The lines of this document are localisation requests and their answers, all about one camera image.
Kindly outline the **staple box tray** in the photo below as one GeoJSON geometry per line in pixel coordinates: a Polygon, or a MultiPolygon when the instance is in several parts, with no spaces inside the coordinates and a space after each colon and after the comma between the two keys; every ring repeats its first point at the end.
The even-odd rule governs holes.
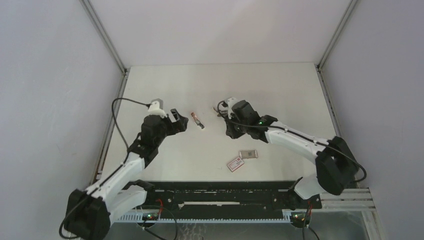
{"type": "Polygon", "coordinates": [[[241,159],[257,159],[259,157],[256,150],[241,150],[239,151],[239,157],[241,159]]]}

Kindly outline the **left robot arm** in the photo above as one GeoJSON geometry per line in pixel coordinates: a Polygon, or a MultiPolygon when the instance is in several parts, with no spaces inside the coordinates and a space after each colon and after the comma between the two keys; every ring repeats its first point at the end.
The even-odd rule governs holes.
{"type": "Polygon", "coordinates": [[[68,197],[65,217],[59,226],[74,238],[104,239],[113,223],[129,210],[142,206],[153,207],[157,196],[143,186],[130,185],[159,153],[166,137],[185,132],[189,119],[173,108],[171,114],[150,111],[144,118],[140,132],[127,148],[120,165],[84,190],[75,189],[68,197]]]}

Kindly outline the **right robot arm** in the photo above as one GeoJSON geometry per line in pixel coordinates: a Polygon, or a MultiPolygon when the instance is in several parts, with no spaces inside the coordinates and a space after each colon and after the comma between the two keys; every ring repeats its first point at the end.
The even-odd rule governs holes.
{"type": "Polygon", "coordinates": [[[266,144],[283,146],[315,166],[315,172],[300,177],[289,188],[289,203],[302,208],[315,195],[328,193],[339,196],[355,182],[361,169],[346,141],[334,136],[331,139],[308,135],[271,115],[259,115],[246,100],[234,97],[220,101],[217,113],[226,124],[225,134],[231,139],[244,135],[266,144]]]}

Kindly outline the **red white staple box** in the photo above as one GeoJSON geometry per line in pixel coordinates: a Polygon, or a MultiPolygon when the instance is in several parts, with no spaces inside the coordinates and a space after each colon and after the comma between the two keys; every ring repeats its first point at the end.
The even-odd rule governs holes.
{"type": "Polygon", "coordinates": [[[236,157],[233,160],[231,160],[230,162],[228,162],[226,164],[226,166],[233,173],[236,170],[238,170],[241,166],[243,166],[244,164],[245,164],[245,161],[242,158],[236,157]]]}

